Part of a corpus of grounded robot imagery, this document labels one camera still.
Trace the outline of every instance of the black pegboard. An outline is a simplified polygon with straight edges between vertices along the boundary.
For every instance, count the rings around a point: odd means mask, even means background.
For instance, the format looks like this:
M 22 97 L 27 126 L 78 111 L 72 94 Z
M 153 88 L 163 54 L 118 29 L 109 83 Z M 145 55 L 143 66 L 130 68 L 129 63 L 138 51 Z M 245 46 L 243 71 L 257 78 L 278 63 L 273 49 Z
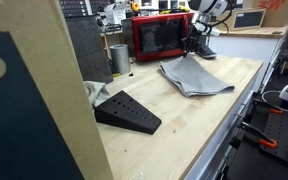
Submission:
M 120 91 L 95 107 L 97 122 L 154 134 L 162 121 L 126 92 Z
M 288 162 L 288 113 L 270 113 L 264 133 L 277 141 L 277 147 L 268 148 L 261 145 L 261 150 Z

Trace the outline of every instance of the black foam block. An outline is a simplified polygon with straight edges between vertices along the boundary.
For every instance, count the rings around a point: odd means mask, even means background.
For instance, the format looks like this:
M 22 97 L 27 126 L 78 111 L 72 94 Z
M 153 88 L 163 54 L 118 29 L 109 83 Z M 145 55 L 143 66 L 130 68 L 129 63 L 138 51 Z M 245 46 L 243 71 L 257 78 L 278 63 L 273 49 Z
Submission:
M 120 91 L 101 105 L 95 107 L 97 122 L 154 134 L 162 121 L 139 102 Z

